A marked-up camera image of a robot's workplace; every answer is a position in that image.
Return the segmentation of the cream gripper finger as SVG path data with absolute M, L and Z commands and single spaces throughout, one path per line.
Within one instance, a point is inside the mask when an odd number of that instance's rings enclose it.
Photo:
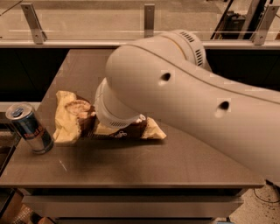
M 117 129 L 112 129 L 112 128 L 109 128 L 107 127 L 106 125 L 103 125 L 102 123 L 100 122 L 96 122 L 94 124 L 94 133 L 96 135 L 105 135 L 105 136 L 109 136 L 113 133 L 116 133 L 117 132 Z

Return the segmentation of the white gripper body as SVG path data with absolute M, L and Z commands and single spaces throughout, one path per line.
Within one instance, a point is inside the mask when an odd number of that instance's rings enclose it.
M 146 117 L 119 101 L 104 78 L 95 92 L 94 109 L 102 125 L 111 129 L 124 129 L 132 123 L 140 123 Z

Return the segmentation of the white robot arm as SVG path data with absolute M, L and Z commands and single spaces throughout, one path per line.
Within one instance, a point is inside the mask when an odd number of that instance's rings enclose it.
M 99 121 L 124 128 L 151 116 L 278 183 L 280 93 L 225 79 L 205 64 L 204 46 L 184 30 L 118 47 L 95 93 Z

